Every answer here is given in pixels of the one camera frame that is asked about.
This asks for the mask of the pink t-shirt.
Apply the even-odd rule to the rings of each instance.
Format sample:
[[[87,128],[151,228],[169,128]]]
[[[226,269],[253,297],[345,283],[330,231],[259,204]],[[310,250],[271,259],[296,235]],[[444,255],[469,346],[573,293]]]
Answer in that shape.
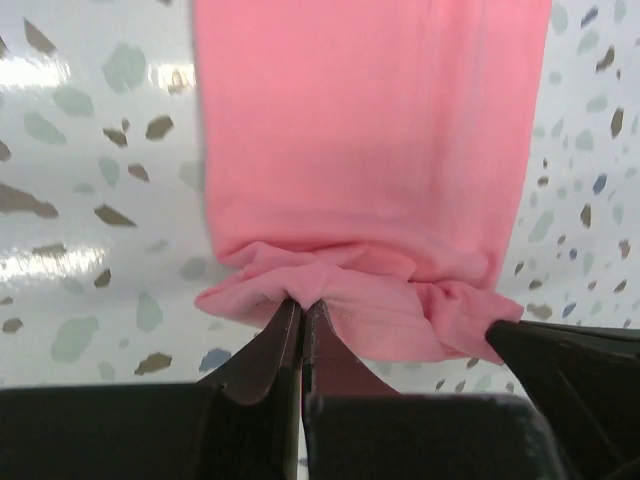
[[[328,306],[374,360],[496,361],[547,1],[197,1],[209,314]]]

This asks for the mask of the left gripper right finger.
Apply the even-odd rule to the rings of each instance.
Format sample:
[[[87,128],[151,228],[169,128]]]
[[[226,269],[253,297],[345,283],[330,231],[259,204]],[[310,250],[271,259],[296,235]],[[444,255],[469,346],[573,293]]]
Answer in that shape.
[[[324,301],[306,312],[302,420],[311,479],[382,479],[376,403],[400,393],[376,376],[339,338]]]

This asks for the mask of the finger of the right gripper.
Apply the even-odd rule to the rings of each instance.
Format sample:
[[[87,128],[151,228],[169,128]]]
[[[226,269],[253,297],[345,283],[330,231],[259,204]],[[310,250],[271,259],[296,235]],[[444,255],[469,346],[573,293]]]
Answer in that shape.
[[[638,478],[638,331],[498,321],[486,340],[549,423],[570,478]]]

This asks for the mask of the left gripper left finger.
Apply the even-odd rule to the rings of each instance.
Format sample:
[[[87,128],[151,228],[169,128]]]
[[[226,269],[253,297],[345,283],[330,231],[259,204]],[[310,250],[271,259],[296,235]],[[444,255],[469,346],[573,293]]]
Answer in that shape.
[[[200,479],[297,477],[302,310],[280,304],[264,330],[198,384],[208,389]]]

